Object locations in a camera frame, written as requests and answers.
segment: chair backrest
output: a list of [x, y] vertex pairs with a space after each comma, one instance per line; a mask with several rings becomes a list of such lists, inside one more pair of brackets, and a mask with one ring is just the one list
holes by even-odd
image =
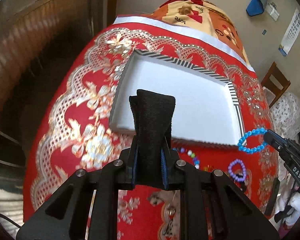
[[[278, 88], [271, 80], [270, 76], [274, 76], [274, 78], [282, 85], [282, 89]], [[268, 88], [272, 93], [274, 93], [275, 98], [270, 103], [269, 108], [274, 105], [274, 103], [283, 95], [283, 93], [290, 86], [290, 81], [286, 79], [286, 77], [282, 74], [282, 72], [278, 69], [277, 64], [275, 62], [272, 63], [271, 67], [268, 70], [268, 73], [261, 81], [261, 85], [263, 87]]]

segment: white wall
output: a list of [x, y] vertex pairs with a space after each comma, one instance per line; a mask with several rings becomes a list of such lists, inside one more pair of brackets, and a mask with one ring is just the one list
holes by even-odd
[[[167, 0], [118, 0], [117, 14], [152, 13]], [[226, 11], [235, 24], [249, 60], [260, 80], [275, 61], [287, 79], [289, 91], [300, 97], [300, 33], [289, 54], [284, 57], [278, 50], [281, 39], [300, 6], [296, 0], [268, 0], [277, 5], [280, 14], [275, 22], [266, 12], [249, 17], [246, 8], [250, 0], [208, 0]]]

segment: purple bead bracelet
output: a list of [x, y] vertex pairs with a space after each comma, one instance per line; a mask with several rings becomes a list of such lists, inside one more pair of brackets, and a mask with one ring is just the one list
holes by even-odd
[[[240, 164], [241, 168], [242, 168], [242, 178], [238, 177], [236, 174], [234, 174], [232, 172], [232, 167], [236, 164]], [[242, 160], [239, 159], [235, 159], [233, 162], [230, 163], [229, 167], [228, 167], [228, 172], [229, 175], [237, 182], [243, 182], [246, 179], [247, 173], [246, 173], [246, 167], [243, 164]]]

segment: red tablecloth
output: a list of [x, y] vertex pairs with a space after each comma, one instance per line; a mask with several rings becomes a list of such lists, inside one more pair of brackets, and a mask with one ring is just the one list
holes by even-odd
[[[108, 128], [108, 117], [124, 63], [134, 48], [189, 59], [226, 76], [235, 86], [245, 130], [271, 128], [256, 74], [228, 45], [206, 34], [196, 36], [191, 28], [146, 17], [120, 17], [117, 22], [121, 23], [103, 30], [81, 52], [47, 108], [28, 161], [25, 221], [78, 168], [100, 169], [130, 145], [131, 138]], [[248, 138], [248, 147], [261, 142], [261, 136]], [[265, 210], [277, 176], [277, 155], [269, 147], [248, 155], [234, 149], [175, 146], [195, 152], [200, 169], [206, 171], [227, 171], [231, 161], [242, 159], [247, 168], [246, 194]], [[180, 157], [192, 163], [186, 154]], [[172, 200], [173, 194], [158, 191], [137, 186], [131, 192], [119, 192], [118, 239], [174, 239], [174, 233], [168, 234], [166, 228], [173, 221], [169, 205], [176, 200]]]

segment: wall switch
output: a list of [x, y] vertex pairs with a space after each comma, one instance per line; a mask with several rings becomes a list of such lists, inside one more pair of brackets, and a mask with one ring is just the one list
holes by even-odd
[[268, 3], [266, 5], [266, 12], [272, 17], [272, 19], [274, 19], [275, 21], [277, 21], [277, 19], [279, 18], [279, 13], [276, 10], [276, 8], [274, 8], [274, 6], [270, 3]]

